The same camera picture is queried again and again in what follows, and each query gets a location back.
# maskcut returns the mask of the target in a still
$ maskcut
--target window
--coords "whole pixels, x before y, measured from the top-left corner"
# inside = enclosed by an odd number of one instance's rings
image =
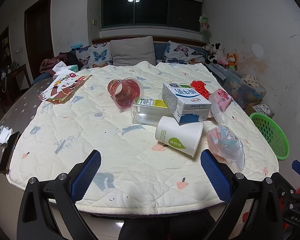
[[[193,0],[102,0],[102,27],[156,25],[199,31],[201,7]]]

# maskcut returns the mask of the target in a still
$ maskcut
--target white paper cup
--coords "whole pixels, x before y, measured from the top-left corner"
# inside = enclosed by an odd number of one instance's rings
[[[155,131],[155,139],[186,154],[195,155],[203,129],[203,122],[179,125],[173,117],[163,116]]]

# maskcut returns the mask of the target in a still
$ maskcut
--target dark clothing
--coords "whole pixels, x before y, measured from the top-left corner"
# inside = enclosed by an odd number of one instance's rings
[[[66,63],[67,66],[72,66],[72,65],[78,65],[78,70],[81,70],[83,67],[83,64],[78,60],[76,55],[72,52],[60,52],[60,54],[65,54],[68,58],[68,62]]]
[[[127,218],[118,240],[202,240],[214,224],[207,209],[173,217]]]
[[[53,76],[55,72],[52,70],[55,65],[60,61],[63,61],[65,64],[68,62],[66,54],[61,54],[59,56],[53,57],[52,59],[45,59],[40,66],[40,73],[48,72],[50,76]]]

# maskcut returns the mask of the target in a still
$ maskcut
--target smartphone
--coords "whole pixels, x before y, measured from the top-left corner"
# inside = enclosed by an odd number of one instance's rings
[[[10,162],[14,148],[20,138],[20,132],[12,134],[8,140],[7,147],[4,149],[1,162],[0,162],[0,173],[7,174],[9,172]]]

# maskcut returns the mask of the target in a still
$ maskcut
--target window frame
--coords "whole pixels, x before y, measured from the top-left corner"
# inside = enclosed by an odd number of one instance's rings
[[[141,23],[138,23],[136,24],[135,23],[135,17],[136,17],[136,0],[133,0],[133,23],[132,24],[115,24],[115,25],[104,25],[103,24],[103,19],[104,19],[104,15],[103,15],[103,12],[104,12],[104,0],[101,0],[101,30],[102,29],[107,29],[107,28],[116,28],[116,27],[132,27],[132,28],[135,28],[135,27],[145,27],[145,26],[148,26],[148,27],[151,27],[151,26],[157,26],[157,27],[171,27],[171,28],[176,28],[176,27],[173,27],[173,26],[169,26],[168,25],[168,17],[169,17],[169,12],[170,12],[170,0],[168,0],[167,2],[167,24],[150,24],[150,23],[144,23],[144,24],[141,24]],[[202,12],[202,3],[200,3],[200,11]],[[195,31],[195,30],[190,30],[190,29],[185,29],[185,28],[177,28],[177,29],[180,29],[180,30],[185,30],[185,31],[191,31],[191,32],[198,32],[199,31]]]

